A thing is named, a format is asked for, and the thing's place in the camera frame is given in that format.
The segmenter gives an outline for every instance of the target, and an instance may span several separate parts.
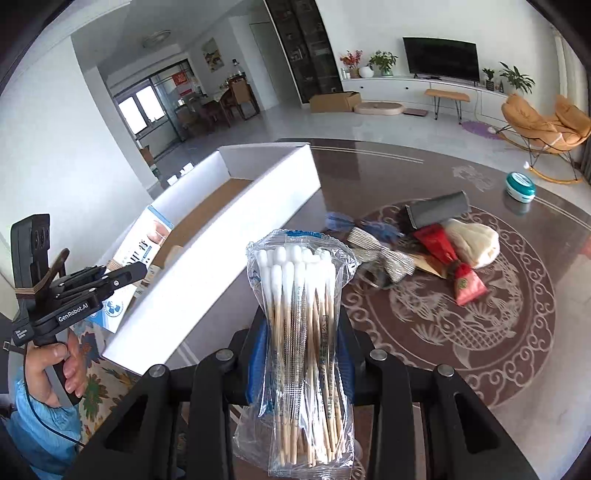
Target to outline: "window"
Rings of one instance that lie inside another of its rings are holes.
[[[129,97],[127,100],[121,102],[119,104],[119,108],[121,109],[121,113],[125,117],[125,120],[127,120],[127,124],[134,134],[141,132],[148,126],[144,121],[144,117],[139,112],[138,106],[135,104],[133,97]]]
[[[166,116],[152,85],[134,89],[118,98],[118,105],[131,131],[136,135]]]
[[[139,102],[142,104],[142,107],[144,108],[144,112],[146,115],[148,115],[148,119],[151,122],[155,122],[164,116],[164,110],[162,110],[160,102],[156,98],[156,94],[154,93],[152,86],[140,90],[136,95]]]

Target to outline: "white vase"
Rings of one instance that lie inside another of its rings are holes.
[[[375,72],[371,69],[371,67],[368,65],[366,67],[361,67],[359,69],[359,74],[361,75],[361,78],[364,79],[370,79],[371,77],[374,76]]]

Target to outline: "wooden chair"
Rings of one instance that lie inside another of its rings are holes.
[[[261,113],[255,96],[252,93],[252,88],[244,78],[239,77],[237,79],[232,79],[229,84],[234,100],[236,100],[236,108],[243,120],[247,120],[248,118],[252,118]],[[244,111],[242,110],[242,104],[246,102],[250,102],[255,109],[255,113],[248,118],[245,117]]]

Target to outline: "cotton tip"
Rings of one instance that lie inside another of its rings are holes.
[[[318,292],[318,298],[320,301],[324,302],[324,291],[326,290],[326,272],[319,262],[316,262],[314,266],[316,268],[316,291]]]
[[[271,287],[271,269],[269,267],[261,268],[262,295],[265,299],[265,305],[270,310],[273,303],[273,289]]]
[[[304,262],[296,263],[294,271],[295,290],[301,296],[302,288],[304,288],[304,283],[306,282],[306,264]]]
[[[283,265],[285,262],[287,262],[287,250],[285,250],[285,247],[282,245],[275,249],[275,263]]]
[[[326,291],[330,298],[335,296],[335,283],[336,283],[336,267],[334,263],[324,263],[324,275],[326,283]]]
[[[291,293],[294,288],[294,264],[286,262],[283,265],[283,296],[287,306],[291,305]]]
[[[323,262],[332,262],[332,255],[330,254],[330,252],[328,250],[322,250],[322,253],[320,254],[320,258],[322,259]]]
[[[312,258],[314,257],[314,255],[312,255],[312,250],[310,250],[309,248],[302,248],[301,249],[301,259],[306,262],[306,263],[312,263],[313,260]]]
[[[306,265],[304,289],[306,291],[306,302],[308,305],[312,305],[312,302],[314,302],[314,293],[316,292],[316,265],[313,263]]]
[[[301,247],[299,245],[290,246],[289,256],[290,260],[295,264],[298,262],[302,262],[303,256],[301,253]]]
[[[267,257],[267,250],[259,250],[256,254],[256,260],[258,261],[259,268],[262,270],[269,266],[269,259]]]
[[[271,268],[271,291],[273,293],[273,301],[275,304],[281,303],[281,282],[281,265],[273,265]]]
[[[267,267],[271,268],[275,265],[275,250],[266,250],[267,252]]]

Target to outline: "cable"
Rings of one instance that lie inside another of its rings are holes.
[[[29,408],[33,412],[33,415],[35,415],[35,418],[39,421],[39,423],[41,425],[43,425],[50,432],[55,433],[56,435],[62,437],[63,439],[70,440],[72,443],[75,443],[76,445],[78,445],[80,447],[85,447],[86,445],[84,443],[79,442],[78,440],[74,440],[73,438],[68,437],[68,435],[64,435],[63,433],[60,433],[60,432],[52,429],[50,426],[46,425],[42,419],[39,418],[39,415],[37,415],[37,412],[35,411],[35,409],[33,408],[33,404],[31,403],[31,396],[29,395],[29,387],[27,386],[27,369],[26,369],[26,367],[27,367],[27,346],[28,346],[28,344],[25,345],[25,351],[22,355],[22,377],[23,377],[24,384],[25,384],[25,395],[27,397],[27,402],[29,403]]]

